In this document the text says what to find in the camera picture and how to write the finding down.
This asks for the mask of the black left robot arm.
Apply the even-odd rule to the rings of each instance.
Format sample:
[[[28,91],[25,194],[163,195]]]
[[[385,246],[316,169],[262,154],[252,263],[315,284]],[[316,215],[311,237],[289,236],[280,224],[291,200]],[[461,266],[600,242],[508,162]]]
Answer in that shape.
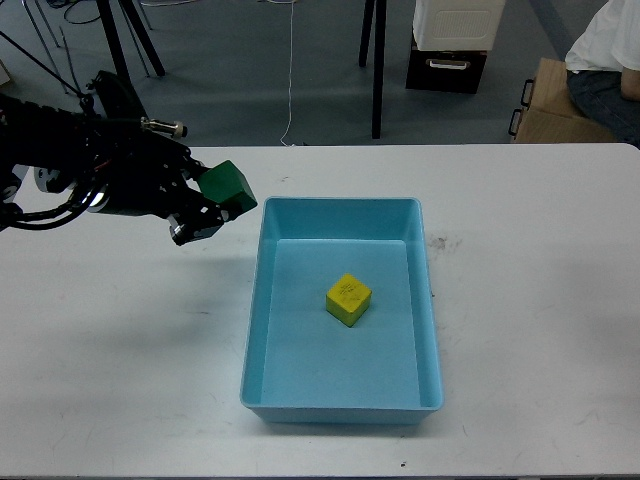
[[[100,72],[91,83],[105,115],[82,95],[72,113],[4,95],[1,98],[1,226],[51,230],[86,211],[118,216],[153,215],[170,223],[172,240],[184,245],[209,238],[241,209],[192,189],[210,170],[181,144],[186,127],[147,116],[132,88]],[[26,212],[12,197],[21,181],[14,169],[33,168],[45,193],[70,195],[49,210]]]

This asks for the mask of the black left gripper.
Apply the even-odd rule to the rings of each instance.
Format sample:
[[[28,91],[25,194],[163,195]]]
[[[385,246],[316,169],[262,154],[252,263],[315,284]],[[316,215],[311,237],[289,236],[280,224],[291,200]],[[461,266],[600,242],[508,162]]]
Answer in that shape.
[[[210,238],[229,220],[229,212],[187,184],[207,171],[189,147],[165,137],[140,137],[109,165],[102,212],[168,218],[178,246]]]

